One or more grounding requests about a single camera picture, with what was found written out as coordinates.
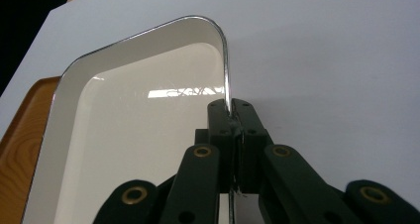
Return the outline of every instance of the white backdrop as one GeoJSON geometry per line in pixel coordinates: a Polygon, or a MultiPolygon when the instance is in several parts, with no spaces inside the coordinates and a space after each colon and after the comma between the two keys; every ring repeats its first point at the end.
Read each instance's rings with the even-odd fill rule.
{"type": "Polygon", "coordinates": [[[50,12],[0,98],[3,136],[30,86],[186,15],[229,44],[233,97],[325,180],[389,186],[420,208],[420,0],[74,0],[50,12]]]}

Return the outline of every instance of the bolt hole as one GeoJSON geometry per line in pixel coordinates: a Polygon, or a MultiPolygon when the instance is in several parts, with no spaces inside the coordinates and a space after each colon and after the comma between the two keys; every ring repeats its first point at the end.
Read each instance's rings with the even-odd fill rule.
{"type": "Polygon", "coordinates": [[[211,154],[210,148],[207,147],[199,147],[194,150],[194,155],[199,158],[208,157],[211,154]]]}
{"type": "Polygon", "coordinates": [[[180,223],[192,223],[195,220],[195,215],[192,212],[184,211],[181,212],[178,216],[178,221],[180,223]]]}
{"type": "Polygon", "coordinates": [[[288,157],[290,156],[290,150],[281,146],[274,146],[272,152],[278,157],[288,157]]]}
{"type": "Polygon", "coordinates": [[[343,223],[343,219],[337,215],[334,212],[326,212],[324,213],[324,218],[325,220],[327,220],[329,223],[333,223],[333,224],[341,224],[343,223]]]}
{"type": "Polygon", "coordinates": [[[389,197],[379,188],[364,186],[361,188],[361,193],[364,198],[374,203],[386,204],[390,201],[389,197]]]}
{"type": "Polygon", "coordinates": [[[142,186],[133,186],[127,189],[121,200],[128,205],[133,205],[141,202],[148,195],[148,191],[142,186]]]}

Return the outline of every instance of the black bracket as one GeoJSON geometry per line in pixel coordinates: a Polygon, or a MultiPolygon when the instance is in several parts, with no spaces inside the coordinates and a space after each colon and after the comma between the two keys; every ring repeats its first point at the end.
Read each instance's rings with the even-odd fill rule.
{"type": "Polygon", "coordinates": [[[265,223],[420,223],[420,213],[379,183],[358,180],[346,192],[328,185],[293,148],[275,145],[254,107],[233,99],[208,105],[176,176],[160,186],[132,180],[117,187],[95,224],[217,223],[219,193],[260,195],[265,223]]]}

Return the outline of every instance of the wooden surface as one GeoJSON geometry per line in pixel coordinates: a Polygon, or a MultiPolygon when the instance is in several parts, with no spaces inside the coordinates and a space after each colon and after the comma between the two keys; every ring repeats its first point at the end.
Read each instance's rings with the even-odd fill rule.
{"type": "Polygon", "coordinates": [[[0,223],[21,223],[58,81],[34,84],[0,142],[0,223]]]}

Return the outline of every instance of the white tray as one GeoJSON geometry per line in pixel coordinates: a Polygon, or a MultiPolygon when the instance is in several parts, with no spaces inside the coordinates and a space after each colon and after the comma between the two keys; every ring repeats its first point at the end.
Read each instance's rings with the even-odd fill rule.
{"type": "MultiPolygon", "coordinates": [[[[219,98],[230,111],[226,40],[206,18],[79,58],[55,92],[23,223],[91,223],[121,183],[161,184],[219,98]]],[[[227,198],[220,213],[228,222],[227,198]]]]}

